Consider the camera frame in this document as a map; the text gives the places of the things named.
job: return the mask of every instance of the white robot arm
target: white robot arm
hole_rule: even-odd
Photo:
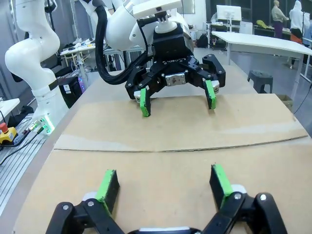
[[[45,15],[44,0],[16,0],[17,24],[29,33],[29,38],[13,45],[5,53],[10,72],[21,77],[32,89],[38,107],[33,120],[51,122],[49,135],[68,111],[54,73],[40,63],[59,49],[59,38],[51,29]]]

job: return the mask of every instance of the black stool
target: black stool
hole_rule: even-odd
[[[272,93],[273,89],[273,76],[271,76],[268,73],[261,72],[261,71],[250,71],[247,81],[249,82],[253,80],[253,88],[257,91],[259,94],[266,94],[264,91],[264,86],[268,84],[270,86],[270,94]]]

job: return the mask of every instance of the cardboard surface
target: cardboard surface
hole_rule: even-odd
[[[307,136],[276,95],[220,95],[208,110],[204,96],[156,98],[142,117],[136,102],[82,106],[55,149],[161,152],[231,148]]]
[[[286,143],[176,153],[53,151],[14,231],[45,233],[56,205],[79,204],[86,193],[98,189],[107,169],[117,169],[121,188],[114,218],[125,233],[140,227],[203,229],[216,212],[210,166],[220,163],[230,182],[242,184],[249,195],[274,196],[289,234],[310,234],[311,155],[311,144]],[[244,233],[242,227],[231,232]]]

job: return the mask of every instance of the wall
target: wall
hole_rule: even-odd
[[[206,1],[195,0],[195,14],[184,14],[184,18],[188,24],[196,25],[199,30],[196,34],[198,39],[202,34],[203,22],[206,21]]]

